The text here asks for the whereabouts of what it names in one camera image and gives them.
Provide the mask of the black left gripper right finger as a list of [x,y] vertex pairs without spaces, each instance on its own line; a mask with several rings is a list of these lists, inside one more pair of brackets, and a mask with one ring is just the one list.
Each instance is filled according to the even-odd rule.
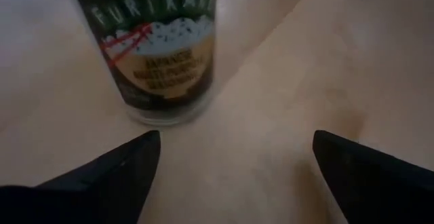
[[313,153],[348,224],[434,224],[434,172],[317,130]]

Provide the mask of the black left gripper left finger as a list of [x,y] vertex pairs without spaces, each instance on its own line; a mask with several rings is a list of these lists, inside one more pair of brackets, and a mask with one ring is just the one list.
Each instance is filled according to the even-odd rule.
[[34,187],[0,186],[0,224],[137,224],[160,155],[151,130]]

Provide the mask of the furikake seasoning jar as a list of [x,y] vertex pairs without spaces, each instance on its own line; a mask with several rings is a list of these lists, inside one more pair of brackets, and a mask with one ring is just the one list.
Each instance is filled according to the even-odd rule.
[[127,107],[148,124],[200,110],[214,78],[216,0],[75,0]]

